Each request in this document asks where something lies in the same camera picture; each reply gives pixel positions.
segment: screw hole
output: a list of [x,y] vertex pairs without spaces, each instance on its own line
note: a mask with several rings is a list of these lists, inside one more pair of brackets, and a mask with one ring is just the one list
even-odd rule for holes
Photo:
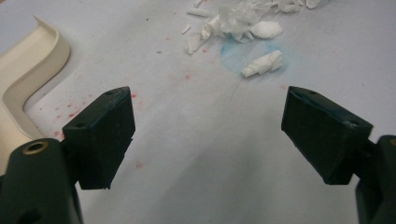
[[25,211],[18,219],[18,224],[35,224],[42,218],[41,213],[37,209]]
[[84,122],[78,123],[78,124],[76,124],[76,127],[84,128],[85,127],[85,123]]
[[46,149],[48,147],[48,145],[49,145],[48,142],[35,142],[35,143],[28,145],[23,150],[22,153],[25,155],[33,155],[33,154],[39,153],[42,150]]
[[36,151],[36,150],[42,148],[43,146],[44,146],[44,145],[43,145],[42,143],[36,143],[36,144],[33,144],[33,145],[29,146],[29,147],[27,148],[27,150],[28,150],[28,151]]

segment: small white piece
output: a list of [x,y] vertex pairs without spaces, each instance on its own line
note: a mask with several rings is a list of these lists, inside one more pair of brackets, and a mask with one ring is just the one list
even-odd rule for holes
[[253,37],[253,35],[251,34],[250,31],[244,32],[244,35],[247,37],[247,39],[254,40],[254,37]]
[[187,10],[187,14],[195,15],[195,16],[202,16],[202,17],[209,17],[210,11],[206,9],[200,8],[190,8]]
[[203,42],[202,36],[200,33],[194,33],[187,38],[187,53],[192,55],[195,51],[197,51],[205,42]]
[[189,25],[189,24],[187,24],[186,25],[186,28],[184,28],[182,31],[181,31],[181,33],[184,35],[184,34],[186,34],[190,29],[191,29],[191,25]]
[[201,5],[202,0],[195,0],[194,2],[194,7],[199,7],[199,5]]
[[275,50],[250,63],[243,71],[244,77],[251,77],[255,74],[264,74],[267,71],[275,71],[283,65],[282,52]]
[[310,9],[318,6],[320,0],[306,0],[306,6]]
[[252,26],[250,32],[261,39],[274,38],[282,34],[282,27],[277,21],[261,21]]

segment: white cylindrical piece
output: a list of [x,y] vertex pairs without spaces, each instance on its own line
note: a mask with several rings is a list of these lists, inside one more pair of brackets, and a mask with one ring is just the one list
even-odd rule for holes
[[282,61],[282,52],[280,50],[273,51],[250,63],[242,71],[242,75],[244,77],[251,77],[255,74],[261,75],[267,71],[273,72],[283,65]]

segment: plastic shard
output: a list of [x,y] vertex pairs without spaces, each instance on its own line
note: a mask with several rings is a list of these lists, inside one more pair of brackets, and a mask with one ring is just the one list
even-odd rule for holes
[[206,10],[206,9],[200,9],[200,8],[190,8],[189,10],[187,10],[187,14],[191,14],[194,16],[209,17],[210,11]]
[[194,7],[199,7],[199,5],[201,5],[203,0],[195,0],[194,2]]
[[306,7],[308,8],[315,8],[318,6],[320,0],[306,0]]
[[186,27],[181,31],[181,33],[183,35],[186,34],[191,29],[191,27],[191,25],[187,24]]
[[202,39],[201,34],[194,33],[187,38],[186,50],[191,55],[195,51],[197,51],[204,43],[205,43],[205,40]]

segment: broken white plastic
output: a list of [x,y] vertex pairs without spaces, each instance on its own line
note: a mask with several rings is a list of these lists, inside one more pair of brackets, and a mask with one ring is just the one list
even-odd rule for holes
[[202,16],[202,17],[209,17],[210,11],[206,9],[200,8],[190,8],[187,10],[187,14],[195,15],[195,16]]
[[251,77],[255,74],[264,74],[267,71],[275,71],[283,65],[282,52],[275,50],[256,59],[242,71],[244,77]]
[[182,33],[183,35],[186,34],[191,28],[192,28],[192,26],[189,25],[189,24],[187,24],[187,25],[186,25],[186,28],[184,28],[184,29],[181,31],[181,33]]
[[320,0],[306,0],[306,7],[308,8],[315,8],[318,6]]
[[203,0],[195,0],[194,2],[194,7],[199,7],[199,5],[201,5]]
[[22,108],[29,96],[64,66],[70,53],[55,28],[35,19],[37,27],[0,56],[0,175],[15,148],[43,137]]

